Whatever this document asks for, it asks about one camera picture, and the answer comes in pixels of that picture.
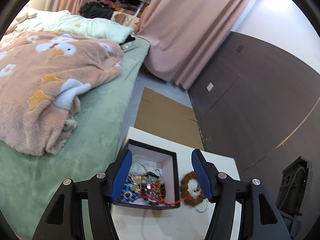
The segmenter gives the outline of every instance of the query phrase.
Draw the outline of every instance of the plush toy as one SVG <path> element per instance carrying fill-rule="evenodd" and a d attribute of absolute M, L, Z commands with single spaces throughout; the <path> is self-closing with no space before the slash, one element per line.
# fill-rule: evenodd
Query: plush toy
<path fill-rule="evenodd" d="M 27 19 L 34 18 L 37 16 L 37 14 L 38 13 L 35 9 L 29 8 L 28 6 L 23 7 L 22 10 L 15 17 L 13 22 L 10 24 L 9 28 L 6 31 L 6 34 L 13 32 L 19 23 L 22 23 Z"/>

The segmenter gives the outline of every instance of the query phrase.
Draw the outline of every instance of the gray floor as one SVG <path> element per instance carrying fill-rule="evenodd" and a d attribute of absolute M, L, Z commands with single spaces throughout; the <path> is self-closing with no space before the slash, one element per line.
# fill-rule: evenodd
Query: gray floor
<path fill-rule="evenodd" d="M 134 126 L 136 121 L 143 89 L 147 87 L 153 91 L 169 97 L 185 106 L 192 108 L 188 92 L 183 88 L 176 86 L 173 82 L 166 82 L 151 74 L 144 67 L 138 73 L 137 80 L 134 84 L 131 99 L 124 115 L 124 122 L 121 129 L 119 146 L 121 145 L 127 130 L 130 126 Z"/>

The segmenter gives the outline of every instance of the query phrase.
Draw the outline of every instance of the box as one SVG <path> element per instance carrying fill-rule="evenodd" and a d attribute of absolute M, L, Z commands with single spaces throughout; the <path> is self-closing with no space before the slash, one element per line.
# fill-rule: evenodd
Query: box
<path fill-rule="evenodd" d="M 134 127 L 194 149 L 204 150 L 192 108 L 144 88 Z"/>
<path fill-rule="evenodd" d="M 158 168 L 162 171 L 162 178 L 166 190 L 166 196 L 164 200 L 167 203 L 174 203 L 180 199 L 177 156 L 175 152 L 167 151 L 129 139 L 127 144 L 122 148 L 122 150 L 120 150 L 118 156 L 125 153 L 126 149 L 129 149 L 132 152 L 133 160 L 137 155 L 140 157 L 142 156 L 147 160 L 149 166 Z M 152 206 L 146 204 L 142 199 L 136 200 L 133 203 L 122 202 L 121 197 L 116 199 L 114 205 L 156 210 L 166 210 L 180 207 L 180 203 L 176 204 L 175 206 Z"/>

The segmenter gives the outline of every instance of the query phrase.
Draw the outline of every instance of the dark brown wall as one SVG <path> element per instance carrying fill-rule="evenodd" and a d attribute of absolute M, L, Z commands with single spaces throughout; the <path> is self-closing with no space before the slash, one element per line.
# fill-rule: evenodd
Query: dark brown wall
<path fill-rule="evenodd" d="M 204 149 L 234 158 L 241 180 L 260 179 L 274 200 L 282 170 L 300 155 L 313 161 L 312 205 L 296 238 L 302 239 L 320 214 L 320 103 L 275 148 L 316 104 L 320 75 L 274 45 L 231 33 L 188 92 Z"/>

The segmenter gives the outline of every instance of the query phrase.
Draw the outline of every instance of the wall outlet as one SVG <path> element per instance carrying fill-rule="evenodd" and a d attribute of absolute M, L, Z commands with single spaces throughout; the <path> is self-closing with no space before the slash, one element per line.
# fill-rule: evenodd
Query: wall outlet
<path fill-rule="evenodd" d="M 210 92 L 213 89 L 213 85 L 210 82 L 209 85 L 207 85 L 207 90 Z"/>

